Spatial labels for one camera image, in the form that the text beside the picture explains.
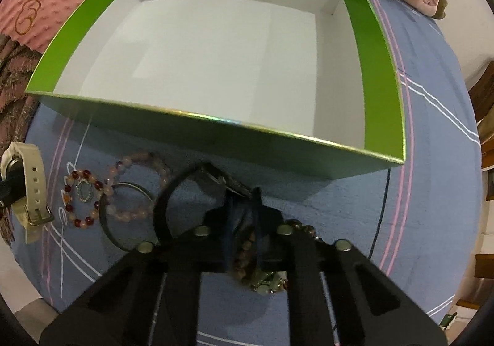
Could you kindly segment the black wrist watch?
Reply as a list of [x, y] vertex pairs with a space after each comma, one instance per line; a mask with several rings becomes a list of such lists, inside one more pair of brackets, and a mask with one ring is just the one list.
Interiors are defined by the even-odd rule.
[[210, 162], [193, 164], [172, 178], [154, 202], [153, 229], [162, 246], [173, 240], [167, 213], [170, 204], [181, 200], [174, 195], [176, 191], [179, 195], [187, 195], [187, 202], [200, 206], [220, 206], [221, 201], [232, 200], [234, 204], [254, 208], [262, 203], [259, 187], [248, 187]]

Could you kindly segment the white wrist watch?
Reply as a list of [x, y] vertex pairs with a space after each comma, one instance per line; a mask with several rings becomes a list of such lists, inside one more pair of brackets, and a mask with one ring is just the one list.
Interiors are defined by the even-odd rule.
[[34, 144], [12, 142], [2, 154], [1, 179], [13, 168], [23, 167], [25, 196], [9, 208], [24, 228], [24, 242], [31, 244], [41, 238], [43, 228], [54, 220], [47, 201], [44, 162]]

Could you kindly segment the wooden furniture edge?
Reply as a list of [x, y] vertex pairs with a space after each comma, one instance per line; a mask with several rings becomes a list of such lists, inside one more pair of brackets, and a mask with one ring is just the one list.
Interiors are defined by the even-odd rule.
[[475, 113], [475, 120], [478, 123], [487, 116], [494, 104], [493, 75], [494, 62], [490, 61], [480, 79], [469, 91], [469, 96]]

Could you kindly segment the brown fringed scarf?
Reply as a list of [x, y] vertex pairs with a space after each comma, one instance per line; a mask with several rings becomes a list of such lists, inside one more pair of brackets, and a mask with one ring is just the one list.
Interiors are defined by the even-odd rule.
[[[1, 35], [1, 158], [12, 142], [27, 144], [27, 130], [38, 101], [26, 93], [26, 88], [40, 58], [40, 53]], [[13, 218], [9, 208], [1, 208], [1, 236], [8, 245], [14, 241]]]

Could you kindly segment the silver metal bangle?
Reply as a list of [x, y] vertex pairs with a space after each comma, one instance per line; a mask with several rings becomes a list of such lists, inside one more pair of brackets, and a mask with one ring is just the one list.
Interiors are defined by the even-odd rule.
[[147, 252], [158, 244], [153, 230], [153, 194], [139, 184], [120, 182], [100, 197], [100, 226], [117, 249]]

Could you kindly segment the green cardboard box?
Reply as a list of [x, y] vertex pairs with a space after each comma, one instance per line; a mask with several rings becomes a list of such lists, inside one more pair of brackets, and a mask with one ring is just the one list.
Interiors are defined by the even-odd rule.
[[27, 92], [74, 120], [325, 179], [406, 159], [369, 0], [84, 0]]

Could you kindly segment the blue striped bed sheet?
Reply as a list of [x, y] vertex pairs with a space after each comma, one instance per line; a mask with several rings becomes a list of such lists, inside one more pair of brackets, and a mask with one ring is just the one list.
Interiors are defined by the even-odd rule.
[[[391, 44], [402, 85], [407, 161], [391, 170], [372, 261], [440, 321], [475, 246], [482, 204], [481, 148], [467, 87], [440, 27], [402, 0], [370, 0]], [[14, 224], [13, 258], [41, 297], [60, 312], [124, 254], [99, 225], [64, 228], [58, 217], [68, 167], [100, 177], [134, 151], [162, 155], [174, 172], [208, 160], [248, 186], [269, 206], [315, 226], [325, 241], [347, 238], [370, 251], [387, 172], [325, 181], [230, 158], [159, 144], [75, 123], [40, 106], [27, 141], [36, 144], [54, 187], [55, 221], [26, 245]], [[286, 297], [261, 296], [226, 275], [203, 277], [199, 345], [288, 345]]]

